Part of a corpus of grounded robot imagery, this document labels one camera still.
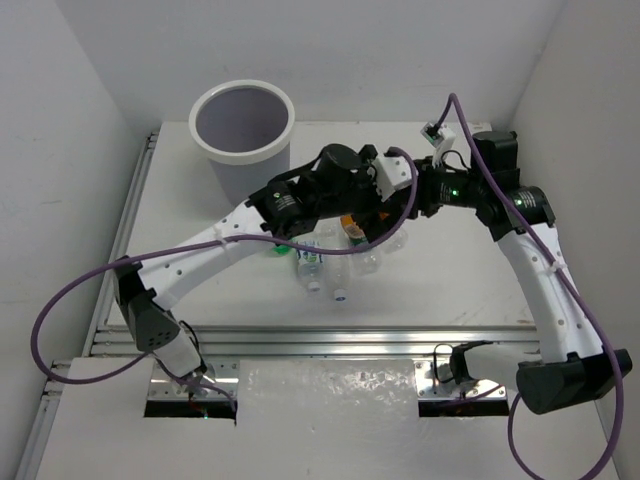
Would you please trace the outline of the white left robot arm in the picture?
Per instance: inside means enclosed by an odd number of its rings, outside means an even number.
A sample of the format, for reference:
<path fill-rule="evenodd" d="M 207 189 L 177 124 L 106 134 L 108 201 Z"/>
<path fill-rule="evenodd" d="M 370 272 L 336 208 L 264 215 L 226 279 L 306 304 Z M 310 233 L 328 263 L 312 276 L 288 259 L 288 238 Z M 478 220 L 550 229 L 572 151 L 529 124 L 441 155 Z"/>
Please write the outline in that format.
<path fill-rule="evenodd" d="M 137 349 L 174 378 L 195 376 L 204 370 L 204 361 L 171 313 L 184 296 L 239 261 L 312 232 L 321 220 L 377 216 L 397 201 L 401 211 L 392 216 L 392 226 L 376 227 L 368 235 L 369 244 L 377 245 L 407 218 L 417 180 L 411 159 L 398 153 L 329 144 L 314 160 L 275 176 L 185 243 L 139 258 L 122 257 L 114 268 L 115 299 Z"/>

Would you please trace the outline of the clear bottle dark green label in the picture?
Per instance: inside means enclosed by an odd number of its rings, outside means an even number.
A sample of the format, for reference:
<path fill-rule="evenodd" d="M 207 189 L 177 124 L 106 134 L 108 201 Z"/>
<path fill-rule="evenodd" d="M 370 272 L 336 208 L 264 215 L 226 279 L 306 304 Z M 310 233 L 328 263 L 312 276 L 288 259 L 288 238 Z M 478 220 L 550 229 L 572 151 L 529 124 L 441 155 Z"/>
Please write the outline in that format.
<path fill-rule="evenodd" d="M 376 273 L 382 265 L 383 256 L 392 255 L 402 250 L 408 243 L 408 238 L 407 231 L 400 228 L 380 246 L 352 255 L 351 262 L 354 272 L 359 276 Z"/>

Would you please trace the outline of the orange juice bottle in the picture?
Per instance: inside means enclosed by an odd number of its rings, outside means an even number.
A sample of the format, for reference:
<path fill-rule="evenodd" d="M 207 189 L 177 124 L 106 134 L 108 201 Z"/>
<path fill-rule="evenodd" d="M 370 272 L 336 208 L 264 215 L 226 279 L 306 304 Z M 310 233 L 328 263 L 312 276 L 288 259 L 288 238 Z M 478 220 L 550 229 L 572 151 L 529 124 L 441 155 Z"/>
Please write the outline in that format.
<path fill-rule="evenodd" d="M 385 223 L 388 213 L 344 215 L 340 225 L 352 245 L 371 243 L 383 236 L 388 227 Z"/>

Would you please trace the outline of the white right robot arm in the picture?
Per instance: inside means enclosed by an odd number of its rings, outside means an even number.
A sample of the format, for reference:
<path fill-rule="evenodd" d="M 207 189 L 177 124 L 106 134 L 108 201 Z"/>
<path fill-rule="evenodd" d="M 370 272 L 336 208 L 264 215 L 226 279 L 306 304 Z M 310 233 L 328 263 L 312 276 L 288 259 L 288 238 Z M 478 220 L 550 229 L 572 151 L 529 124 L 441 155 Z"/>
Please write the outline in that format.
<path fill-rule="evenodd" d="M 606 352 L 579 302 L 562 262 L 551 205 L 540 188 L 520 182 L 516 134 L 473 134 L 471 165 L 463 169 L 445 162 L 453 132 L 427 126 L 422 134 L 435 151 L 418 164 L 420 213 L 431 217 L 443 206 L 474 210 L 514 271 L 538 333 L 535 353 L 511 352 L 487 341 L 455 348 L 450 360 L 455 381 L 471 380 L 477 357 L 536 414 L 599 400 L 614 390 L 632 360 L 625 349 Z"/>

